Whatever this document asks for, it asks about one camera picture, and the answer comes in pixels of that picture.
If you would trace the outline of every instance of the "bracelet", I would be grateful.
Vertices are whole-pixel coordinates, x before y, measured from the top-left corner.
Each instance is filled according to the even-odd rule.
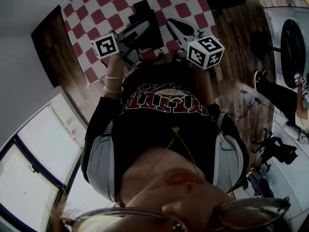
[[[106,92],[109,92],[111,94],[121,94],[124,91],[124,88],[121,87],[120,91],[112,91],[110,88],[106,87],[105,85],[103,86],[103,90]]]
[[[123,77],[114,77],[114,76],[109,76],[109,75],[106,75],[105,78],[107,78],[107,79],[123,79]]]

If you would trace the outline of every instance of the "round black object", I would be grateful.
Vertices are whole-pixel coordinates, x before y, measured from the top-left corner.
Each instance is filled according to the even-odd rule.
[[[258,60],[263,60],[266,57],[267,51],[269,49],[265,34],[260,31],[256,31],[251,34],[250,49],[252,55],[255,58],[257,58]]]
[[[294,75],[304,73],[306,47],[298,24],[291,19],[285,21],[281,33],[281,67],[286,85],[295,88]]]

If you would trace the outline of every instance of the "black t-shirt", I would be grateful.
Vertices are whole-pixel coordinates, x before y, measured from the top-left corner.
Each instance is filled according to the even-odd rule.
[[[180,64],[142,67],[125,80],[123,88],[121,102],[101,98],[91,118],[82,162],[86,180],[92,143],[112,120],[116,194],[122,175],[141,153],[154,146],[168,147],[175,136],[173,127],[180,129],[179,136],[211,183],[218,128],[194,95],[192,70]],[[179,138],[169,149],[192,161]]]

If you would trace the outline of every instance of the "eyeglasses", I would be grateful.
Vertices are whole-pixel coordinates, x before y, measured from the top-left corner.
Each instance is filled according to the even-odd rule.
[[[267,227],[290,208],[289,198],[250,198],[216,209],[218,223],[211,231],[250,230]],[[169,214],[137,208],[108,208],[88,212],[75,220],[63,218],[73,232],[188,232],[185,224]]]

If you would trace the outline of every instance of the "glasses frame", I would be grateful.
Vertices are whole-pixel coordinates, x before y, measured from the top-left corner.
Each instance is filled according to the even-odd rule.
[[[217,215],[219,220],[222,223],[222,226],[215,229],[215,230],[211,230],[211,231],[220,231],[223,229],[232,229],[232,230],[247,230],[249,228],[237,228],[236,226],[231,226],[227,223],[224,222],[224,218],[222,219],[222,217],[220,216],[220,212],[227,210],[231,207],[249,207],[249,206],[255,206],[255,207],[261,207],[261,206],[272,206],[274,208],[277,208],[278,210],[282,210],[284,209],[284,211],[280,214],[277,215],[276,217],[274,217],[273,219],[255,226],[255,227],[250,227],[250,229],[256,229],[256,228],[262,228],[262,227],[267,227],[269,225],[271,225],[274,221],[278,220],[279,218],[283,217],[284,214],[288,211],[288,209],[291,207],[291,204],[289,203],[289,198],[286,197],[285,199],[278,199],[278,198],[248,198],[248,199],[241,199],[241,200],[235,200],[231,203],[228,204],[224,204],[222,206],[219,206],[217,208]],[[61,219],[63,220],[63,222],[70,226],[72,228],[73,232],[77,232],[77,229],[79,227],[80,224],[82,224],[84,221],[86,221],[88,218],[93,217],[95,215],[139,215],[139,216],[149,216],[149,217],[156,217],[156,218],[161,218],[161,219],[169,219],[170,221],[174,221],[177,222],[177,224],[175,224],[175,226],[178,228],[177,231],[182,231],[182,232],[188,232],[187,227],[185,226],[185,224],[179,220],[178,218],[169,215],[169,214],[165,214],[165,213],[161,213],[161,212],[155,212],[155,211],[148,211],[148,210],[144,210],[144,209],[140,209],[140,208],[122,208],[122,207],[116,207],[116,208],[105,208],[105,209],[98,209],[98,210],[94,210],[94,211],[90,211],[87,213],[84,213],[80,216],[78,216],[76,219],[68,219],[68,218],[64,218],[62,217]]]

